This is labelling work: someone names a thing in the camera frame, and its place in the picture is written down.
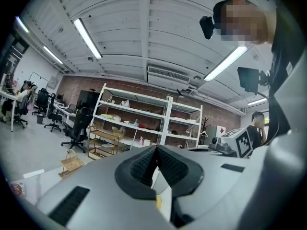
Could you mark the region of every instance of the air conditioner unit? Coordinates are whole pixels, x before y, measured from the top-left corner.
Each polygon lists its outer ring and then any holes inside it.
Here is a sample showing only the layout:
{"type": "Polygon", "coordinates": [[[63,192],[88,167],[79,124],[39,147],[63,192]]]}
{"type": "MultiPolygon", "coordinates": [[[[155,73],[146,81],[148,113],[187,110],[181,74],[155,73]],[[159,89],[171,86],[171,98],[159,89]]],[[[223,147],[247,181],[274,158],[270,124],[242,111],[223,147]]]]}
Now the air conditioner unit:
{"type": "Polygon", "coordinates": [[[173,71],[148,66],[148,82],[170,90],[186,90],[190,78],[173,71]]]}

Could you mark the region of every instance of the plastic container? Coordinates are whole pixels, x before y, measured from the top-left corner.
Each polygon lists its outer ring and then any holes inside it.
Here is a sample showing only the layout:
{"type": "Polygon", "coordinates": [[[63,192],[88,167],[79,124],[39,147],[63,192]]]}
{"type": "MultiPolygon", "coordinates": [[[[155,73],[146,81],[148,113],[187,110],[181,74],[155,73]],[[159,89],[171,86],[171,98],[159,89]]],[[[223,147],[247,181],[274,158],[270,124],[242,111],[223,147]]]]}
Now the plastic container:
{"type": "Polygon", "coordinates": [[[44,115],[42,114],[37,114],[37,123],[42,124],[44,120],[44,115]]]}

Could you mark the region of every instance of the wicker basket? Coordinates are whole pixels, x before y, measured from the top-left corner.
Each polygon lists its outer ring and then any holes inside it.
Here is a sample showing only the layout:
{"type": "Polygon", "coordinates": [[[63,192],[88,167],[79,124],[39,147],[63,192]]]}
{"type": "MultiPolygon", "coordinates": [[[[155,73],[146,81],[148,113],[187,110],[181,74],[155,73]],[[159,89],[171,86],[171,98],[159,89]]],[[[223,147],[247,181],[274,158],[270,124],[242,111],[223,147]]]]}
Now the wicker basket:
{"type": "Polygon", "coordinates": [[[71,174],[72,172],[85,165],[85,162],[78,158],[78,155],[74,150],[69,149],[67,151],[66,158],[61,160],[61,164],[63,165],[63,171],[59,173],[59,176],[64,178],[65,176],[71,174]]]}

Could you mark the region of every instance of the whiteboard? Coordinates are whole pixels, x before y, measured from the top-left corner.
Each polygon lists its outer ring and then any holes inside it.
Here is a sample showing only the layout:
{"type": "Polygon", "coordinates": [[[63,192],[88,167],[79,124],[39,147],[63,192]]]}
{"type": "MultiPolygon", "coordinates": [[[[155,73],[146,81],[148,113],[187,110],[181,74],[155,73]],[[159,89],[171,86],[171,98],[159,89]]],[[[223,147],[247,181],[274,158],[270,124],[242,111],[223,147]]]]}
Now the whiteboard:
{"type": "Polygon", "coordinates": [[[36,89],[36,93],[38,93],[39,90],[41,90],[42,88],[46,88],[48,81],[46,79],[44,79],[43,77],[39,76],[38,74],[36,74],[35,72],[32,72],[32,75],[30,77],[31,82],[36,82],[37,83],[37,89],[36,89]]]}

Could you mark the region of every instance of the camera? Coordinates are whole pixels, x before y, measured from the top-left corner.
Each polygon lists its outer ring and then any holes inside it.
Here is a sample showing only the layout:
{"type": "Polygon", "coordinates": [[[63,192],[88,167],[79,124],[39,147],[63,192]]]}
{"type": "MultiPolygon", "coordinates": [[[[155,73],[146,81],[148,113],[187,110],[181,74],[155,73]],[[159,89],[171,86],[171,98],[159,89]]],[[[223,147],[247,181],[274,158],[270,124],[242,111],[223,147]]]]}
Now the camera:
{"type": "Polygon", "coordinates": [[[200,20],[200,25],[203,34],[205,35],[206,39],[211,39],[213,35],[213,30],[214,30],[214,24],[212,22],[212,17],[208,16],[203,16],[200,20]]]}

